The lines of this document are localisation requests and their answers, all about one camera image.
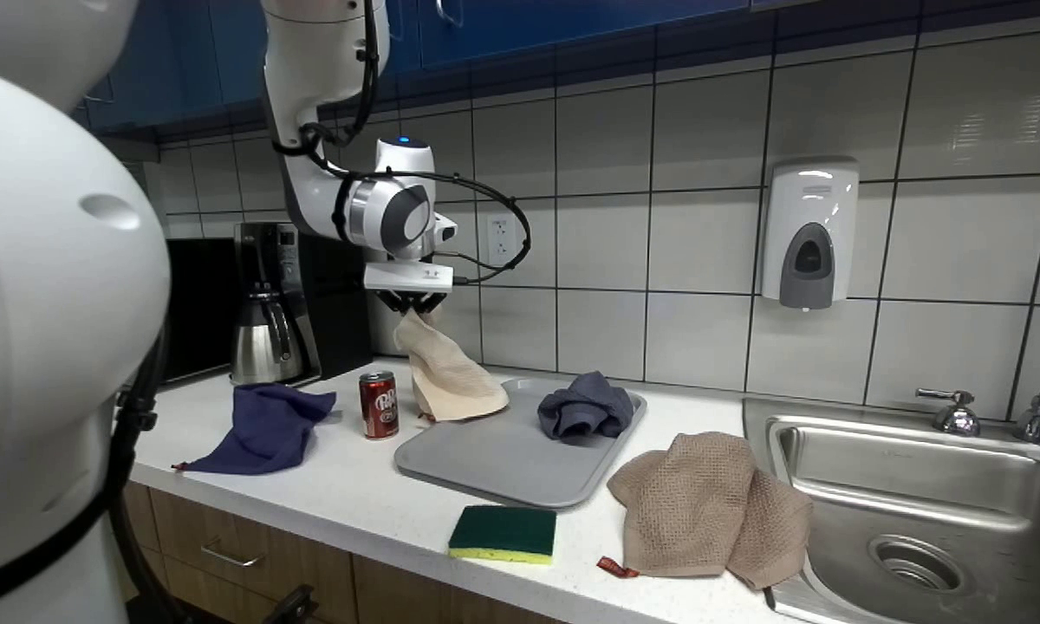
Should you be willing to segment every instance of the stainless steel sink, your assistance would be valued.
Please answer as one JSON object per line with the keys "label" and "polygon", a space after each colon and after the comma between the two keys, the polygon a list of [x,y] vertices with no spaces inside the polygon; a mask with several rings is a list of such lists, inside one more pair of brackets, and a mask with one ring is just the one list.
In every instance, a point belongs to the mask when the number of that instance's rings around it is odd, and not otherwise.
{"label": "stainless steel sink", "polygon": [[1040,624],[1040,446],[988,428],[747,402],[756,460],[812,497],[799,619]]}

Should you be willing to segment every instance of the beige towel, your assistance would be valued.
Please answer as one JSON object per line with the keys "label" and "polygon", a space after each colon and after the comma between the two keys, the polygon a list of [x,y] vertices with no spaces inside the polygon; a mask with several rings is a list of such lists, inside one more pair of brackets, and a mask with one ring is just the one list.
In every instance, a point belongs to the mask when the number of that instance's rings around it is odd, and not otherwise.
{"label": "beige towel", "polygon": [[510,406],[505,387],[415,313],[406,313],[393,336],[411,355],[413,393],[427,417],[480,418]]}
{"label": "beige towel", "polygon": [[675,436],[611,477],[623,515],[623,565],[645,575],[720,575],[753,589],[801,571],[808,500],[756,470],[747,441]]}
{"label": "beige towel", "polygon": [[808,497],[756,470],[749,515],[734,540],[728,571],[753,589],[777,585],[801,571],[808,551]]}
{"label": "beige towel", "polygon": [[741,532],[753,454],[734,436],[675,436],[629,460],[611,491],[629,505],[623,565],[645,575],[720,575]]}

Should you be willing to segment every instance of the dark blue cloth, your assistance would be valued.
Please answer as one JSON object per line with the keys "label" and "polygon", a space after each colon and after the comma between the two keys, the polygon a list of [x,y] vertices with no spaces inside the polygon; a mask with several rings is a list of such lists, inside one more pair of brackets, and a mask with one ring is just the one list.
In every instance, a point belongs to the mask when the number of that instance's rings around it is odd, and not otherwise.
{"label": "dark blue cloth", "polygon": [[600,372],[579,374],[568,387],[541,402],[541,431],[553,441],[584,443],[593,432],[621,436],[633,428],[636,402]]}
{"label": "dark blue cloth", "polygon": [[307,394],[284,385],[238,385],[229,436],[177,470],[266,475],[302,466],[311,428],[327,418],[336,394]]}

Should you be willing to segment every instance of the soap dispenser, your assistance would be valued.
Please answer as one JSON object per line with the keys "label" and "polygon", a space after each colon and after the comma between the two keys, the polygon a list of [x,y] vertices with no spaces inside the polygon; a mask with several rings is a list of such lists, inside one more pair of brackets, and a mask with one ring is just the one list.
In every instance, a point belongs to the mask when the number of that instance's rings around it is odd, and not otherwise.
{"label": "soap dispenser", "polygon": [[830,310],[852,280],[860,168],[852,158],[773,170],[762,299]]}

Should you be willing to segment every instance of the white countertop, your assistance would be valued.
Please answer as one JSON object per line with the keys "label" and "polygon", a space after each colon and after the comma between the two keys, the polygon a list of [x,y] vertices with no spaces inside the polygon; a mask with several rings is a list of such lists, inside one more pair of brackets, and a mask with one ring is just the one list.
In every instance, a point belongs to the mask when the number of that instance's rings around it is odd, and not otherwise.
{"label": "white countertop", "polygon": [[[427,424],[411,417],[411,377],[401,359],[379,359],[401,387],[401,432],[363,441],[357,374],[340,374],[307,393],[336,393],[345,414],[315,428],[302,468],[277,475],[177,475],[171,466],[205,459],[232,428],[229,377],[207,377],[160,394],[160,424],[140,441],[131,481],[193,500],[330,547],[363,555],[470,592],[483,592],[560,619],[740,619],[777,617],[760,592],[732,575],[720,580],[613,580],[598,557],[621,562],[623,510],[606,491],[560,514],[553,565],[483,565],[448,557],[448,537],[466,505],[485,501],[444,484],[406,477],[393,468],[399,443]],[[650,400],[650,417],[629,441],[613,470],[641,449],[667,449],[675,432],[741,432],[741,406],[693,393],[633,385]]]}

